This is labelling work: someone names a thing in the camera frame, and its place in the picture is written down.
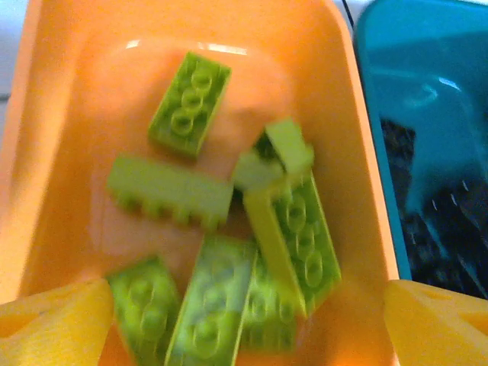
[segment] teal bin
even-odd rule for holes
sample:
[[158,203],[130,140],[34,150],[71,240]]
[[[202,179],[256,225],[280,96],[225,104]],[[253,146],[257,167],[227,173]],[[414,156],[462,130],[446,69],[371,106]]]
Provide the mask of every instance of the teal bin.
[[488,298],[488,6],[377,0],[355,49],[400,277]]

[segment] plastic tray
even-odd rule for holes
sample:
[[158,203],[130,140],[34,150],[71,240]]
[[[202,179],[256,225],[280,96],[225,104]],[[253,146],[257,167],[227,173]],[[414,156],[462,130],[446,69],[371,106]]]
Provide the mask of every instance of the plastic tray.
[[[468,2],[378,0],[355,32],[400,277],[486,298],[488,257],[463,250],[488,247],[467,236],[449,246],[425,207],[488,179],[487,19],[488,6]],[[403,156],[389,133],[403,136]]]
[[[233,68],[196,163],[146,137],[188,50]],[[32,0],[0,162],[0,302],[151,252],[183,293],[202,232],[117,209],[104,187],[115,157],[228,179],[263,126],[286,116],[315,148],[343,281],[300,326],[292,356],[242,353],[237,364],[391,365],[382,296],[397,268],[352,44],[332,2]],[[223,232],[249,238],[239,205]],[[101,359],[113,364],[130,364],[115,331]]]

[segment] orange plastic container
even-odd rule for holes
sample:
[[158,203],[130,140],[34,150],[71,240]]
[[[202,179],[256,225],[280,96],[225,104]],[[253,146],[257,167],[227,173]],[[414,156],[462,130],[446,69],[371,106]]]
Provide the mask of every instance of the orange plastic container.
[[[188,50],[233,68],[195,164],[146,139]],[[0,303],[150,252],[183,292],[202,232],[118,210],[104,189],[115,156],[226,179],[264,124],[288,115],[315,148],[343,281],[300,327],[292,356],[238,364],[392,365],[382,298],[397,267],[352,44],[332,2],[31,0],[0,161]],[[224,232],[248,237],[239,205]],[[115,364],[130,362],[111,332],[101,365]]]

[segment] lime green lego brick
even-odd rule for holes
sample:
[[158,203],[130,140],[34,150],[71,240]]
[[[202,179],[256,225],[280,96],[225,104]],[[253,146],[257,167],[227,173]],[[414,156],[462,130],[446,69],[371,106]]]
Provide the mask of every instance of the lime green lego brick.
[[242,349],[273,353],[294,350],[297,334],[294,305],[281,299],[261,256],[252,276],[243,323]]
[[262,159],[255,149],[251,149],[239,156],[231,180],[237,190],[244,192],[269,185],[283,175],[278,161]]
[[252,242],[206,236],[166,355],[166,366],[232,366],[257,256]]
[[187,53],[149,125],[149,138],[196,157],[222,101],[231,69]]
[[341,278],[312,172],[248,191],[244,206],[280,294],[310,315]]
[[140,366],[160,366],[181,300],[162,261],[150,257],[107,277],[125,343]]
[[126,156],[116,158],[107,187],[122,207],[141,205],[151,217],[172,210],[179,223],[188,223],[190,216],[198,217],[206,230],[215,230],[226,222],[233,194],[233,186],[224,181]]
[[313,164],[313,147],[305,143],[300,126],[291,118],[266,125],[255,148],[263,159],[277,159],[288,174],[305,172]]

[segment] teal plastic container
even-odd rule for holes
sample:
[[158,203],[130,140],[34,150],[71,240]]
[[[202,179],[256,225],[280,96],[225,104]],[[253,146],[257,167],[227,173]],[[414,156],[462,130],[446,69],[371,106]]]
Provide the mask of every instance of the teal plastic container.
[[400,277],[438,285],[413,258],[430,256],[441,287],[486,297],[487,269],[462,240],[443,240],[429,205],[439,191],[454,197],[488,180],[488,6],[377,0],[357,23],[355,49]]

